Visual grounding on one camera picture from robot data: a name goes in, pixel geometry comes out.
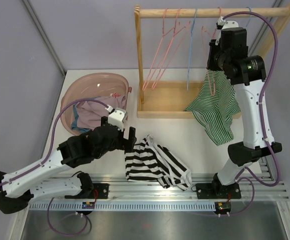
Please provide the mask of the aluminium mounting rail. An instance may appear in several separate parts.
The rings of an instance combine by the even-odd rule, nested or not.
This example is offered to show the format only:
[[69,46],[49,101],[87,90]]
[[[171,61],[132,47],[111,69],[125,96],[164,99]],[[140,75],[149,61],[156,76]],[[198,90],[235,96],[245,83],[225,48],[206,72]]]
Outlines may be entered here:
[[[280,182],[275,187],[266,187],[252,177],[249,177],[255,187],[255,201],[289,201],[286,186]],[[163,188],[156,181],[131,182],[125,175],[92,174],[94,183],[109,184],[108,199],[111,201],[157,201],[157,202],[181,202],[195,201],[197,194],[193,188],[186,191],[178,187]]]

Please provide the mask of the teal tank top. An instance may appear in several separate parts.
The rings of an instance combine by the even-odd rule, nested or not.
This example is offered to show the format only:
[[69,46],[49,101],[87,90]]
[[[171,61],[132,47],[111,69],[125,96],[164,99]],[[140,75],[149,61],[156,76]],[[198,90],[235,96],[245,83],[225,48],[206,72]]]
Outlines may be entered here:
[[72,130],[77,130],[81,134],[90,131],[90,129],[88,129],[88,128],[81,128],[81,127],[77,126],[77,121],[78,121],[79,115],[78,115],[77,110],[76,110],[76,104],[73,105],[73,114],[74,114],[74,121],[71,124],[71,129]]

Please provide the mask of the pink plastic basin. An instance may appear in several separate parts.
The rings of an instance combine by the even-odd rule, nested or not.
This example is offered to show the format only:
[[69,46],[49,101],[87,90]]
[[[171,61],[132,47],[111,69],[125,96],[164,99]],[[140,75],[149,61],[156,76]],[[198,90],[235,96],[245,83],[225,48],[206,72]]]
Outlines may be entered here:
[[[127,79],[119,74],[106,72],[91,73],[78,78],[69,86],[61,99],[60,108],[63,109],[78,99],[94,99],[110,96],[111,93],[127,96],[128,99],[128,94],[131,91],[132,88],[129,86]],[[79,131],[71,129],[71,124],[74,121],[73,105],[64,111],[60,119],[62,125],[70,134],[81,134]]]

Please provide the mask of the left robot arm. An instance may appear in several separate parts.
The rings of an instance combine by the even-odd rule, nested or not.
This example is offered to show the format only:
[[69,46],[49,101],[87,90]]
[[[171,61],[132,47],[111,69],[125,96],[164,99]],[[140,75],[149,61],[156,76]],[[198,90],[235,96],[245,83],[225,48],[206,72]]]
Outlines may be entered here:
[[117,126],[104,122],[87,133],[71,136],[47,156],[12,173],[0,171],[0,211],[16,213],[29,204],[55,197],[87,199],[94,194],[94,185],[87,173],[70,178],[49,180],[49,177],[91,163],[107,152],[130,151],[136,143],[136,129],[129,128],[128,138]]

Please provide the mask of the red white striped tank top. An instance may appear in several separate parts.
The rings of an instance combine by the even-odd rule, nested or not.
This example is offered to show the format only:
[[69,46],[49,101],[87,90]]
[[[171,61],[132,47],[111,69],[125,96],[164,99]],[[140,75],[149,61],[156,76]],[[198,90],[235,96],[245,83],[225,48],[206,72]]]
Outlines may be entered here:
[[112,98],[118,98],[120,96],[121,95],[120,94],[117,94],[116,92],[110,94],[110,97],[112,97]]

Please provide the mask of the pink wire hanger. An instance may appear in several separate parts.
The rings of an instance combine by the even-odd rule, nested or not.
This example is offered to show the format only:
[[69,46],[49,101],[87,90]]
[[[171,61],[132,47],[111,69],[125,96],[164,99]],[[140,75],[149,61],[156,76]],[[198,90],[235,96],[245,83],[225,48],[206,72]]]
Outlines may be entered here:
[[[169,54],[168,54],[167,59],[166,59],[166,61],[165,61],[165,64],[164,64],[164,66],[163,66],[163,68],[162,68],[161,75],[160,75],[160,77],[158,78],[158,82],[161,80],[161,78],[162,78],[162,76],[164,75],[164,73],[165,73],[167,67],[169,66],[171,60],[173,59],[175,53],[177,52],[177,50],[178,50],[180,44],[182,43],[183,38],[184,38],[184,36],[185,36],[185,34],[186,34],[186,30],[188,29],[190,23],[191,23],[191,21],[188,21],[185,25],[181,25],[181,23],[179,22],[179,25],[178,25],[178,27],[177,27],[177,31],[176,31],[176,33],[177,33],[177,35],[178,35],[179,33],[184,32],[184,34],[183,34],[181,40],[179,41],[178,45],[176,46],[174,52],[173,52],[172,55],[170,56],[168,62],[166,62],[167,59],[168,59],[168,57],[169,57],[169,55],[170,55],[170,51],[172,50],[172,47],[173,47],[173,46],[171,46],[171,49],[170,49],[170,51],[169,51]],[[156,74],[154,74],[154,77],[153,77],[153,79],[152,79],[150,82],[153,83],[155,78],[156,78]]]
[[202,44],[203,44],[203,50],[205,57],[207,58],[207,65],[206,65],[206,76],[208,80],[209,90],[212,97],[215,96],[216,93],[216,86],[215,86],[215,80],[214,80],[214,73],[212,73],[212,78],[210,78],[209,71],[210,71],[210,52],[207,52],[206,45],[205,45],[205,39],[204,39],[204,33],[207,33],[208,36],[213,40],[216,36],[217,28],[215,28],[213,34],[211,34],[204,26],[201,28],[201,38],[202,38]]
[[[154,82],[152,83],[152,89],[154,89],[156,87],[157,82],[158,82],[158,78],[161,75],[162,68],[163,68],[163,66],[165,64],[165,61],[167,59],[167,56],[168,56],[169,51],[171,49],[171,46],[172,46],[172,44],[174,42],[174,38],[177,35],[176,31],[177,31],[177,27],[179,25],[178,17],[179,17],[181,8],[179,8],[177,10],[176,17],[175,17],[175,22],[174,22],[173,27],[171,29],[169,29],[168,31],[165,31],[165,18],[166,18],[167,10],[168,10],[168,8],[166,8],[164,10],[163,22],[162,22],[162,35],[161,35],[161,39],[160,39],[159,45],[157,47],[157,50],[155,52],[155,55],[154,55],[153,61],[151,63],[151,66],[149,68],[149,72],[148,72],[148,74],[146,76],[146,79],[145,79],[145,82],[143,84],[143,87],[142,87],[142,90],[143,91],[145,91],[147,89],[147,87],[149,85],[149,82],[154,77],[154,74],[156,74],[156,78],[154,79]],[[171,37],[171,39],[170,39],[170,41],[168,43],[168,46],[167,46],[165,52],[162,54],[160,60],[159,61],[156,61],[156,59],[158,57],[158,53],[160,52],[160,49],[162,47],[162,43],[163,43],[164,39],[166,38],[166,36],[169,35],[169,34],[172,34],[172,37]]]

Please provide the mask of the green white striped tank top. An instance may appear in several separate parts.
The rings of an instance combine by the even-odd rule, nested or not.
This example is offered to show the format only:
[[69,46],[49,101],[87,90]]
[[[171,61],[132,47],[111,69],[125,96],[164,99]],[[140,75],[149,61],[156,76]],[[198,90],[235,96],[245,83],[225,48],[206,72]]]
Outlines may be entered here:
[[235,90],[223,71],[206,72],[198,95],[184,111],[192,113],[215,145],[224,145],[234,139],[231,125],[240,107]]

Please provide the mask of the wooden clothes rack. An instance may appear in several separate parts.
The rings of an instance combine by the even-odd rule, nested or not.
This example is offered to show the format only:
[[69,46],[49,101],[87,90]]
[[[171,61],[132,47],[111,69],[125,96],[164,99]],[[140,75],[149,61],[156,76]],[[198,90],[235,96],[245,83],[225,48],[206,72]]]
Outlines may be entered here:
[[[197,18],[218,18],[220,15],[231,14],[234,12],[247,11],[246,8],[203,8],[198,9]],[[186,83],[176,76],[176,80],[163,80],[158,83],[158,90],[142,90],[145,83],[142,37],[141,37],[141,19],[162,19],[164,9],[141,9],[139,4],[134,6],[138,71],[139,71],[139,94],[137,116],[144,119],[193,119],[193,115],[183,111],[185,107],[198,95],[202,87],[201,81],[189,83],[189,93],[186,93]],[[182,8],[178,18],[194,17],[195,9]],[[277,18],[274,22],[274,28],[277,35],[280,35],[290,22],[290,3],[286,7],[254,8],[254,12],[267,18]],[[274,44],[273,33],[267,33],[266,37],[260,37],[260,45],[256,43],[256,54],[263,58],[267,55]]]

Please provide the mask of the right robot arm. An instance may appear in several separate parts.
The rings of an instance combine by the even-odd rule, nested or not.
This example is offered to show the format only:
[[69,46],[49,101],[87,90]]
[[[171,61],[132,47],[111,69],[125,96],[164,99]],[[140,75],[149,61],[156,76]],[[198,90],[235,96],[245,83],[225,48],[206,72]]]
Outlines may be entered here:
[[214,175],[212,194],[217,198],[239,194],[236,177],[260,158],[279,153],[282,144],[270,132],[265,108],[266,70],[261,56],[248,56],[247,31],[243,27],[222,28],[209,43],[207,68],[224,72],[235,91],[243,120],[243,141],[228,146],[229,159]]

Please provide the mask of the mauve tank top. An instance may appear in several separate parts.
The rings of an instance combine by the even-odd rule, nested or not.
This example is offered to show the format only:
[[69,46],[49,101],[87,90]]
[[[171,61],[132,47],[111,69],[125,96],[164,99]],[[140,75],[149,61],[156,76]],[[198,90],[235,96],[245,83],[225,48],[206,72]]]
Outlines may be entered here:
[[[114,109],[124,109],[127,101],[127,96],[122,95],[118,98],[110,96],[100,96],[95,97],[94,99],[101,101],[104,104],[110,105]],[[94,128],[100,126],[102,116],[107,117],[109,115],[109,112],[105,109],[105,106],[93,101],[83,101],[77,103],[76,110],[79,115],[77,126],[79,128],[86,128],[90,130],[93,130]]]

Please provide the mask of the black white striped tank top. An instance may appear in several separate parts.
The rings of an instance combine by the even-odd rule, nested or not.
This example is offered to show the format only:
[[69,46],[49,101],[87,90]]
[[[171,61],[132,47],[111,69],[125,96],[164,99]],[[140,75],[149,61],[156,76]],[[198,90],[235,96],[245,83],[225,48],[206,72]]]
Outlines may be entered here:
[[192,185],[192,171],[165,146],[157,144],[150,135],[125,152],[125,176],[130,182],[157,181],[168,189],[185,191]]

